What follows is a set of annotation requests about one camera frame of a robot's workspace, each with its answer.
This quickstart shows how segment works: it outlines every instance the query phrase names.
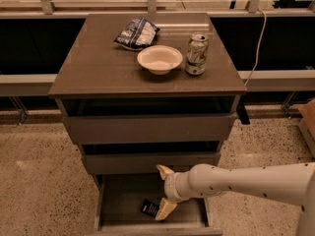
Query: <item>white bowl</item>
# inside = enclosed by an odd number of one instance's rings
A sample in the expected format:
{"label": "white bowl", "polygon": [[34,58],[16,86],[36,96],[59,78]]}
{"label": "white bowl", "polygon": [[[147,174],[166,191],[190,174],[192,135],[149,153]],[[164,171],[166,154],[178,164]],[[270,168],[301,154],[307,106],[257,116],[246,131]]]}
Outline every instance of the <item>white bowl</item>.
{"label": "white bowl", "polygon": [[181,53],[175,48],[155,45],[142,50],[138,54],[138,62],[155,75],[164,75],[178,67],[183,60]]}

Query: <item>can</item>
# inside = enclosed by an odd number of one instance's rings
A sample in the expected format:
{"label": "can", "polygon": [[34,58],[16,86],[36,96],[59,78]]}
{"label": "can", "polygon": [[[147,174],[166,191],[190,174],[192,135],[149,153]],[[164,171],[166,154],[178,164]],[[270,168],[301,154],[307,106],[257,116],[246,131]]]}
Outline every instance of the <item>can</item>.
{"label": "can", "polygon": [[205,72],[209,38],[202,33],[191,35],[188,43],[185,70],[190,75],[201,75]]}

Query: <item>black object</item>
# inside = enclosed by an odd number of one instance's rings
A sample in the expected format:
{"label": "black object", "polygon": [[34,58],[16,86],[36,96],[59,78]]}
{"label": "black object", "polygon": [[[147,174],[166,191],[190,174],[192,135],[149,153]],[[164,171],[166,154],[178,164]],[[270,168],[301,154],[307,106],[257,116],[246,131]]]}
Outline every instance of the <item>black object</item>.
{"label": "black object", "polygon": [[141,212],[149,216],[156,217],[159,210],[159,205],[154,204],[148,200],[144,200],[144,203],[141,207]]}
{"label": "black object", "polygon": [[[211,18],[238,71],[251,71],[263,25],[259,18]],[[315,67],[315,18],[270,17],[261,42],[258,70]]]}
{"label": "black object", "polygon": [[84,22],[84,19],[1,19],[1,72],[58,74]]}
{"label": "black object", "polygon": [[236,112],[238,114],[239,120],[241,121],[243,125],[250,124],[249,116],[247,114],[245,104],[244,104],[244,96],[240,97],[237,108],[236,108]]}

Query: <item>closed drawer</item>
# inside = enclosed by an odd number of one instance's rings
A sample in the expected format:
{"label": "closed drawer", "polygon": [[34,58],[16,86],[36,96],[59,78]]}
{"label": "closed drawer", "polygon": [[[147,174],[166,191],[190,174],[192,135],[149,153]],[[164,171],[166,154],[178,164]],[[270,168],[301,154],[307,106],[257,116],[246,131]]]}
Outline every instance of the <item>closed drawer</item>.
{"label": "closed drawer", "polygon": [[74,144],[128,144],[223,141],[236,114],[118,117],[67,117]]}
{"label": "closed drawer", "polygon": [[157,172],[157,164],[168,167],[200,163],[218,165],[221,154],[219,152],[204,153],[145,153],[129,155],[87,155],[82,160],[87,172],[92,175],[134,174]]}

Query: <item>terrazzo floor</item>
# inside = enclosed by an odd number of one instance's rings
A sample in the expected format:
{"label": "terrazzo floor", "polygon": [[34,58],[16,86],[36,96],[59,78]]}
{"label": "terrazzo floor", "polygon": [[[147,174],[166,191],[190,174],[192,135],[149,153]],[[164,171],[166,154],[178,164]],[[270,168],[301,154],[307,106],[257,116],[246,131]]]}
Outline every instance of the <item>terrazzo floor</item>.
{"label": "terrazzo floor", "polygon": [[[222,147],[220,167],[313,161],[300,119],[249,111]],[[87,235],[94,231],[98,190],[72,145],[60,114],[33,113],[24,125],[0,112],[0,235]],[[210,198],[224,236],[294,235],[299,208],[236,193]]]}

